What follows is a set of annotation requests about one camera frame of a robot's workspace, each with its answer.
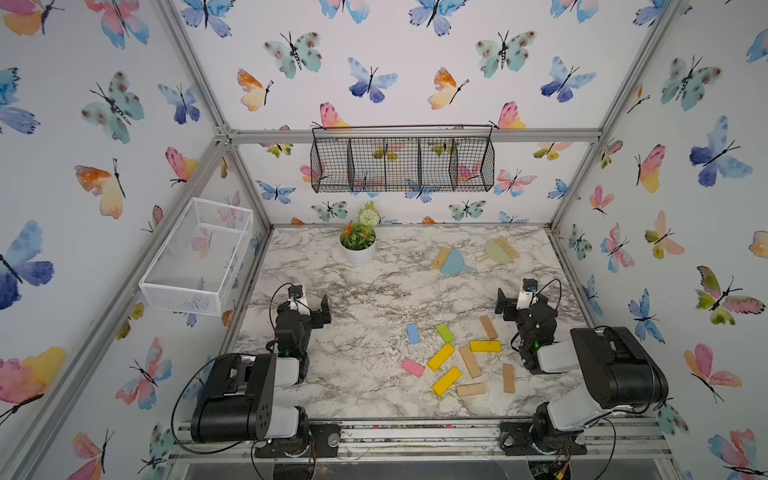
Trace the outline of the green block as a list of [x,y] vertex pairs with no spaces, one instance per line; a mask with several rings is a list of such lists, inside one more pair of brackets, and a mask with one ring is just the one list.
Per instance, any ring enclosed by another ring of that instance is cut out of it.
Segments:
[[450,331],[450,329],[445,324],[440,324],[436,327],[436,331],[440,338],[446,343],[446,344],[452,344],[455,340],[455,337],[453,333]]

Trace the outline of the yellow block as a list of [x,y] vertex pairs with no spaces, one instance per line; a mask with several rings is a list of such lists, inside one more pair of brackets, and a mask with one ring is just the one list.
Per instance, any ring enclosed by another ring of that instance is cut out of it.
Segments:
[[453,355],[455,348],[452,344],[444,344],[443,347],[433,355],[427,362],[427,366],[433,371],[438,371],[441,366]]
[[471,341],[470,350],[474,353],[501,353],[502,344],[497,340]]
[[452,367],[446,371],[432,386],[433,392],[443,396],[460,378],[462,371],[458,367]]

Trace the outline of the blue block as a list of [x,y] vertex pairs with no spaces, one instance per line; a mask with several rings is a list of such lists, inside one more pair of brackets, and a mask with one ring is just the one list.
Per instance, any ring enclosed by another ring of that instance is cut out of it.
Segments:
[[420,343],[420,335],[418,327],[415,324],[409,324],[406,327],[408,341],[411,345]]

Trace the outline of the pink block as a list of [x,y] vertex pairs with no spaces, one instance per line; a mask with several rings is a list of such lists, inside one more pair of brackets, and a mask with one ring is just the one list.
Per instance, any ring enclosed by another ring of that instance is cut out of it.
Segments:
[[405,359],[402,363],[402,368],[404,371],[413,375],[416,378],[421,378],[425,371],[424,366],[414,362],[411,359]]

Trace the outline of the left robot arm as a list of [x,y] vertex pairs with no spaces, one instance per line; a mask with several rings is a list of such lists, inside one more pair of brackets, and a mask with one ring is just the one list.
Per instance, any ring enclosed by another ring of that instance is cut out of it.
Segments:
[[190,420],[197,444],[252,441],[254,450],[270,458],[297,458],[314,446],[306,410],[274,403],[275,389],[296,386],[307,377],[312,331],[332,321],[329,298],[317,310],[303,297],[277,308],[276,338],[269,351],[223,355],[212,362]]

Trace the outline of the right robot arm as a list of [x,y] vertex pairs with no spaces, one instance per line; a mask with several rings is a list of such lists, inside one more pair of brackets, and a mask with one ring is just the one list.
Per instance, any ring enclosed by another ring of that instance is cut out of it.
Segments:
[[573,328],[557,341],[558,310],[530,289],[515,298],[498,291],[495,312],[516,325],[510,346],[529,373],[576,371],[583,378],[569,393],[541,403],[530,420],[503,422],[505,455],[584,455],[578,438],[598,421],[614,413],[642,415],[667,398],[664,373],[627,328]]

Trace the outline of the wooden block top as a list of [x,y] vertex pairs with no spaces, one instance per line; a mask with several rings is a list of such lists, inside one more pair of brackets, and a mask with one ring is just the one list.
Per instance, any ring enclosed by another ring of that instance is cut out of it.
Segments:
[[493,322],[491,318],[487,315],[483,315],[480,317],[480,323],[488,336],[489,340],[497,340],[499,338],[499,335],[493,325]]

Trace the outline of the wooden block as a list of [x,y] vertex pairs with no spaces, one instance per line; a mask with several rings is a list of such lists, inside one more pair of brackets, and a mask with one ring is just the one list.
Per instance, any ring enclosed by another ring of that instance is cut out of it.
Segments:
[[497,340],[499,338],[499,335],[493,325],[493,322],[491,318],[487,315],[483,315],[480,317],[480,323],[488,336],[489,340]]
[[459,349],[459,353],[462,357],[462,360],[464,361],[470,377],[473,379],[480,377],[482,375],[482,370],[471,348],[469,346],[461,347]]
[[505,393],[514,394],[515,387],[515,369],[511,364],[503,365],[503,389]]
[[482,383],[458,385],[456,393],[461,398],[483,395],[486,393],[486,387]]

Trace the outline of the wooden block right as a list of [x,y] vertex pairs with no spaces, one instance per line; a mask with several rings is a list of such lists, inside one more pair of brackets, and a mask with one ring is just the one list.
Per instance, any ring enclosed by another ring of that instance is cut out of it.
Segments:
[[515,387],[515,369],[511,364],[503,365],[503,389],[505,393],[514,394]]

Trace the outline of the blue hand brush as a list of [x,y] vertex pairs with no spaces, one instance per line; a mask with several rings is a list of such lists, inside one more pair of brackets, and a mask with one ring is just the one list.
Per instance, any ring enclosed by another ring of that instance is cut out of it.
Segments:
[[431,268],[443,275],[453,276],[465,270],[466,262],[459,251],[451,247],[441,247],[431,262]]

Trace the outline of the potted plant white pot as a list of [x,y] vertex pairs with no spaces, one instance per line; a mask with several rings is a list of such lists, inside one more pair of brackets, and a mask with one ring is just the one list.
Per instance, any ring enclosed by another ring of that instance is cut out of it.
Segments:
[[373,201],[366,203],[356,220],[341,232],[339,243],[345,259],[355,267],[369,265],[376,252],[377,234],[381,214]]

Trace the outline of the wooden block centre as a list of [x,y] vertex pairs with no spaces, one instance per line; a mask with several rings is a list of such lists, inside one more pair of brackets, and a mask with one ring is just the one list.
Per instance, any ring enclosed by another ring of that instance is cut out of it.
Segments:
[[470,377],[473,379],[480,377],[482,375],[482,370],[471,348],[469,346],[461,347],[459,349],[459,353],[462,357],[462,360],[464,361]]

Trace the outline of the wooden block bottom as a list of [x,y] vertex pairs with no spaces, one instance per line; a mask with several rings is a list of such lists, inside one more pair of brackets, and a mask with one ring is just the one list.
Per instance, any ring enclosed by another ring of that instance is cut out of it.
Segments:
[[486,393],[486,387],[482,383],[458,385],[456,393],[461,398],[483,395]]

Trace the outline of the white mesh wall basket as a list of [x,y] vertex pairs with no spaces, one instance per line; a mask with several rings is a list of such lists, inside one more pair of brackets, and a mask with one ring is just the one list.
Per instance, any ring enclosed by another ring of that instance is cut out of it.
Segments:
[[224,313],[253,234],[253,211],[192,198],[139,281],[147,304],[177,313]]

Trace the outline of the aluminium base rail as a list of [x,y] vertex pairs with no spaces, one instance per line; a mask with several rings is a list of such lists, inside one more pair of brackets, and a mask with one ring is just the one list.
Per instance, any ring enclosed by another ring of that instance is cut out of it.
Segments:
[[569,447],[539,450],[523,444],[530,422],[502,419],[337,420],[312,425],[314,445],[291,447],[280,453],[273,442],[256,449],[249,442],[223,452],[202,446],[200,454],[179,448],[170,454],[174,464],[236,463],[254,459],[259,463],[304,463],[314,453],[323,463],[374,461],[461,461],[461,460],[667,460],[672,457],[657,423],[650,418],[602,420],[577,436]]

